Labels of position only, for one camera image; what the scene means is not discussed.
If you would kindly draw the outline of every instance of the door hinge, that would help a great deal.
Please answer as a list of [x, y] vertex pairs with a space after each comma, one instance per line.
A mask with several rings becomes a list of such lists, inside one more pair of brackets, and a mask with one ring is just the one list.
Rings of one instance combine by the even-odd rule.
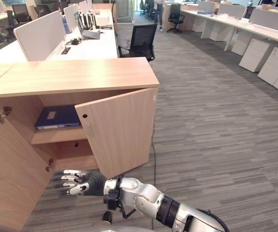
[[49, 159], [48, 166], [46, 167], [47, 172], [50, 172], [50, 168], [51, 168], [52, 163], [53, 163], [53, 159]]
[[4, 106], [3, 107], [3, 113], [0, 114], [0, 123], [3, 124], [4, 123], [4, 118], [6, 118], [7, 115], [10, 114], [11, 110], [12, 110], [12, 107], [10, 106]]

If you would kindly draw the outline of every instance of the robotic arm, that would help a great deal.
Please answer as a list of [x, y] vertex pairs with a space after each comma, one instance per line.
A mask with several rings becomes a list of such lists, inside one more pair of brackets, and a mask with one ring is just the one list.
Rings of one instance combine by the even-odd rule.
[[[136, 210], [156, 219], [173, 232], [229, 232], [226, 225], [210, 211], [197, 210], [179, 203], [160, 192], [155, 186], [143, 184], [137, 179], [119, 177], [106, 180], [95, 172], [65, 170], [62, 180], [64, 187], [70, 188], [70, 195], [104, 195], [108, 209], [120, 208], [124, 218]], [[133, 210], [126, 214], [124, 207]]]

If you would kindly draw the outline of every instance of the open cabinet door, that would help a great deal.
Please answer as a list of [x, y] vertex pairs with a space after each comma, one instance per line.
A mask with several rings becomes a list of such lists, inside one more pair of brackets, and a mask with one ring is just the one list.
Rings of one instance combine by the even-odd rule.
[[107, 178], [148, 162], [157, 91], [141, 89], [75, 106]]
[[53, 175], [7, 119], [0, 123], [0, 231], [22, 229]]

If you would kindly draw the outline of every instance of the striped carpet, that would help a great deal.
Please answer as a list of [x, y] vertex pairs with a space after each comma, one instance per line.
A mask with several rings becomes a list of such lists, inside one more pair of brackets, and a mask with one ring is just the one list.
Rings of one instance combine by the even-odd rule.
[[[129, 43], [131, 31], [119, 25], [121, 43]], [[239, 67], [241, 57], [224, 46], [195, 32], [156, 33], [150, 62], [161, 83], [156, 186], [177, 201], [211, 209], [232, 232], [278, 232], [278, 90]], [[126, 176], [153, 183], [152, 154]], [[60, 186], [56, 174], [23, 231], [84, 231], [101, 219], [101, 197], [66, 196]], [[128, 220], [114, 212], [113, 222], [152, 228], [138, 212]], [[155, 231], [171, 231], [153, 224]]]

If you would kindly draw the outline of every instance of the cable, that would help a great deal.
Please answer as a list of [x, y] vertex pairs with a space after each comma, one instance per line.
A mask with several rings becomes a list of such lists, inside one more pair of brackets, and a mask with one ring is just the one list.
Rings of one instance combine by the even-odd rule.
[[[156, 187], [156, 152], [155, 152], [155, 147], [154, 147], [154, 134], [155, 134], [155, 117], [153, 120], [153, 133], [152, 133], [152, 148], [153, 148], [153, 153], [154, 153], [154, 186]], [[154, 230], [154, 220], [152, 219], [152, 230]]]
[[204, 209], [197, 209], [200, 212], [209, 215], [210, 217], [214, 218], [215, 220], [217, 220], [218, 223], [220, 223], [220, 225], [224, 228], [225, 232], [230, 232], [227, 225], [223, 222], [223, 220], [221, 220], [218, 216], [216, 216], [215, 214], [213, 214], [211, 212], [211, 210], [204, 210]]

